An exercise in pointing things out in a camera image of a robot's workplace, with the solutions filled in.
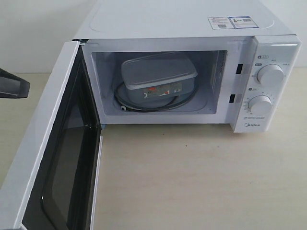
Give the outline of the white microwave door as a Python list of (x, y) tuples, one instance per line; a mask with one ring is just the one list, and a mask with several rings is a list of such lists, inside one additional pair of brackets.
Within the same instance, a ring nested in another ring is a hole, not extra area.
[(1, 229), (93, 229), (101, 112), (90, 44), (66, 42), (3, 181)]

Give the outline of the white plastic lidded container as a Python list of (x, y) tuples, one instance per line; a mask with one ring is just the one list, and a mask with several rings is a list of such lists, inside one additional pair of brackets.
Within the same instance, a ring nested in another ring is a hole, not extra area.
[(198, 73), (187, 55), (167, 52), (127, 60), (121, 75), (129, 99), (138, 104), (192, 92)]

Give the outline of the white Midea microwave oven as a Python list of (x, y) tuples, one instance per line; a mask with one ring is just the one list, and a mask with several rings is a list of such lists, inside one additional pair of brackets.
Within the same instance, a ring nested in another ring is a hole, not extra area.
[[(250, 16), (258, 28), (212, 29), (209, 17)], [(74, 40), (88, 41), (106, 124), (229, 124), (236, 133), (268, 130), (301, 41), (258, 0), (99, 0)], [(114, 91), (121, 64), (157, 53), (181, 52), (197, 70), (199, 89), (182, 107), (139, 113), (121, 111)], [(284, 80), (273, 87), (258, 71), (276, 64)], [(272, 109), (254, 115), (248, 102), (268, 96)]]

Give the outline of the blue white label sticker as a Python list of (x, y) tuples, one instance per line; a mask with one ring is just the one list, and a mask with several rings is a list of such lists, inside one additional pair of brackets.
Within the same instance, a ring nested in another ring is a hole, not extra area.
[(208, 21), (214, 30), (258, 28), (250, 16), (209, 17)]

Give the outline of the lower white timer knob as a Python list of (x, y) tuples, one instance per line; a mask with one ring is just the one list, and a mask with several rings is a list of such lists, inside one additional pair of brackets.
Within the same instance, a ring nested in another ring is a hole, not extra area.
[(273, 105), (268, 96), (259, 95), (248, 102), (248, 109), (254, 115), (264, 115), (271, 111)]

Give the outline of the upper white power knob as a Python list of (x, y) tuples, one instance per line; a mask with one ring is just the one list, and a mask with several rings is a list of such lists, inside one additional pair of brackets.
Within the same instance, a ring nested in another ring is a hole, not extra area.
[(284, 80), (284, 72), (276, 64), (266, 65), (257, 73), (257, 81), (263, 87), (273, 87)]

